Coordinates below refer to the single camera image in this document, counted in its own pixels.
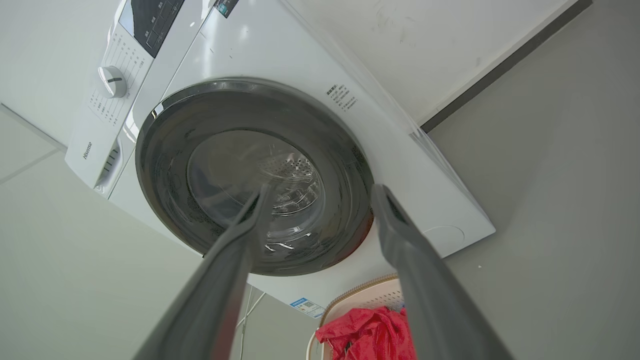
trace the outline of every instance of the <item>black display panel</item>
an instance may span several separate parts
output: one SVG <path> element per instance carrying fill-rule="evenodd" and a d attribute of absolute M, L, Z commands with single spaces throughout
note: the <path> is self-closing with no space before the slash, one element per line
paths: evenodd
<path fill-rule="evenodd" d="M 127 0 L 119 23 L 156 58 L 184 0 Z"/>

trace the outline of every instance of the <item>laundry basket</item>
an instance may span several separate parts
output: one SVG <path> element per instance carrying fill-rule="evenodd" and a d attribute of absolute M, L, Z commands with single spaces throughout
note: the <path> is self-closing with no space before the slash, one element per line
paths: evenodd
<path fill-rule="evenodd" d="M 386 306 L 394 311 L 402 310 L 404 297 L 397 274 L 373 279 L 337 297 L 327 306 L 318 327 L 320 328 L 322 325 L 334 321 L 351 309 L 376 309 L 380 306 Z M 313 344 L 317 343 L 315 338 L 316 333 L 314 332 L 307 345 L 307 360 L 311 360 Z M 322 359 L 332 360 L 333 350 L 331 346 L 328 343 L 319 345 L 322 348 Z"/>

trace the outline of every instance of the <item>washing machine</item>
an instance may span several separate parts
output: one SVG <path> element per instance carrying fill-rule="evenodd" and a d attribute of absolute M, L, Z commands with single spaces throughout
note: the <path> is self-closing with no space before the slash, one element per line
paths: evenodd
<path fill-rule="evenodd" d="M 495 231 L 429 138 L 286 3 L 126 0 L 107 40 L 65 159 L 158 242 L 205 256 L 270 183 L 273 217 L 248 282 L 317 317 L 394 272 L 372 227 L 373 183 L 441 256 Z"/>

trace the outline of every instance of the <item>red cloth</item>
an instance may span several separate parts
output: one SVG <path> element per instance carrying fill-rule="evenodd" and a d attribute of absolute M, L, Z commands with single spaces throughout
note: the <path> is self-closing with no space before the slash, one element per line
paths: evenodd
<path fill-rule="evenodd" d="M 318 329 L 316 338 L 329 341 L 333 360 L 417 360 L 404 309 L 351 309 Z"/>

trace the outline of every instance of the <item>door glass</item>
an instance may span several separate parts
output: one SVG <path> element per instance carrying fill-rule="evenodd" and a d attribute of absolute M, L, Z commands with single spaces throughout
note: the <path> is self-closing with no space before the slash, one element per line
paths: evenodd
<path fill-rule="evenodd" d="M 202 142 L 189 159 L 188 183 L 198 205 L 222 227 L 256 189 L 272 184 L 272 251 L 309 237 L 324 209 L 324 186 L 313 163 L 287 142 L 256 131 L 225 131 Z"/>

